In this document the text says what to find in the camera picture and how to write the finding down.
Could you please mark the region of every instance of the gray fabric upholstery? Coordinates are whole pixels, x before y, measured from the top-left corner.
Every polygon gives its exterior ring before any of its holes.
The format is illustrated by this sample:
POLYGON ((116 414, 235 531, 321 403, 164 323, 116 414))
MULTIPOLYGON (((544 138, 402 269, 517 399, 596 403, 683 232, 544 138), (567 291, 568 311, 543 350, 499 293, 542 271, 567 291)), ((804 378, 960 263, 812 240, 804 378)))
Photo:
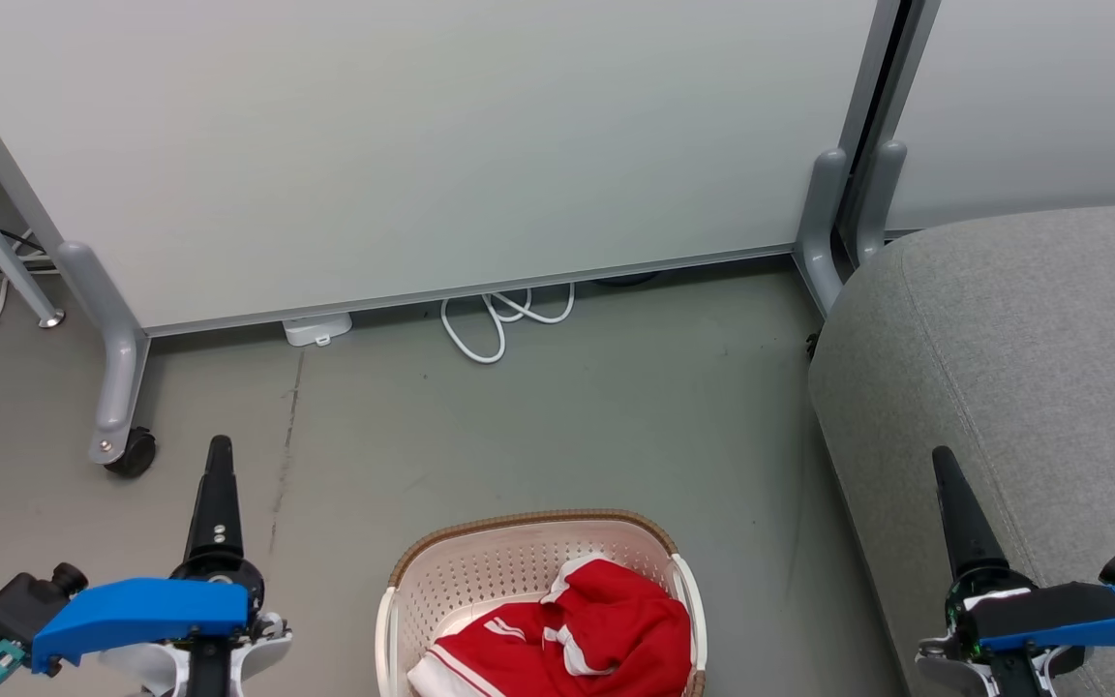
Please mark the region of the gray fabric upholstery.
MULTIPOLYGON (((886 246, 820 337, 811 397, 915 696, 950 582, 930 452, 948 445, 1017 569, 1115 554, 1115 207, 949 224, 886 246)), ((1061 697, 1115 696, 1115 651, 1061 697)))

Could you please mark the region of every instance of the floor crack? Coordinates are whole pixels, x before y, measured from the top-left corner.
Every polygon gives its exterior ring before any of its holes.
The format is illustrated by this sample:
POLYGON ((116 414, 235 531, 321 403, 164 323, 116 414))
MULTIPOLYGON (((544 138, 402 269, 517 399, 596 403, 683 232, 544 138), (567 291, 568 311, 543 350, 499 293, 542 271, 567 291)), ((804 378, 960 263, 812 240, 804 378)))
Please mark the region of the floor crack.
POLYGON ((287 441, 282 442, 282 466, 278 471, 278 494, 274 494, 274 526, 269 533, 269 556, 274 556, 274 543, 278 541, 278 515, 282 511, 282 498, 287 495, 288 478, 291 474, 291 437, 295 434, 295 412, 300 406, 300 383, 304 379, 304 357, 307 348, 300 349, 300 364, 295 368, 295 387, 291 388, 291 417, 287 424, 287 441))

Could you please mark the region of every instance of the red and white garment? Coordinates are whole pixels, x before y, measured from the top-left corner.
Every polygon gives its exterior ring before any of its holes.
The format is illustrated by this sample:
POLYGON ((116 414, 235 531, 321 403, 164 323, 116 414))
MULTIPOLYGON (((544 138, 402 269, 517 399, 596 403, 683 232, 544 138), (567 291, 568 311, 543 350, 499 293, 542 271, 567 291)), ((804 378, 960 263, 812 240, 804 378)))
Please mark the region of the red and white garment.
POLYGON ((690 671, 686 608, 593 554, 566 561, 540 603, 438 639, 407 679, 421 697, 678 697, 690 671))

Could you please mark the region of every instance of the white basket handle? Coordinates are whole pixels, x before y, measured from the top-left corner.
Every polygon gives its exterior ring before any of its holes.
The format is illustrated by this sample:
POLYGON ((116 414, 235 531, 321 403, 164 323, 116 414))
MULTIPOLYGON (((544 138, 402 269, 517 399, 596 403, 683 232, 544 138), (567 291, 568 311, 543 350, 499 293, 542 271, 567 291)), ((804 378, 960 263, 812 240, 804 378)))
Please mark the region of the white basket handle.
POLYGON ((704 601, 700 600, 700 587, 696 585, 695 574, 691 567, 686 565, 686 560, 680 555, 672 555, 673 563, 678 564, 678 581, 682 583, 682 592, 686 594, 686 611, 691 613, 691 629, 695 632, 695 670, 702 671, 708 662, 708 623, 704 620, 704 601))
POLYGON ((394 640, 390 637, 390 614, 394 612, 394 587, 386 588, 385 596, 381 596, 381 604, 377 608, 377 691, 381 697, 395 697, 394 685, 398 680, 394 679, 394 664, 391 655, 394 652, 394 640))

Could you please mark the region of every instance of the white partition panel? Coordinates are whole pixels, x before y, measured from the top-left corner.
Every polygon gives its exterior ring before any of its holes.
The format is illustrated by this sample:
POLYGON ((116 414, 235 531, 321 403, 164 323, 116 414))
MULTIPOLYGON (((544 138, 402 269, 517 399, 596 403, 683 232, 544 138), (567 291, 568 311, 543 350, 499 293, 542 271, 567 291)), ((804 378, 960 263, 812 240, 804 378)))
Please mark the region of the white partition panel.
POLYGON ((1115 203, 1115 1, 942 0, 890 230, 1115 203))
POLYGON ((794 242, 875 0, 0 0, 0 138, 143 327, 794 242))

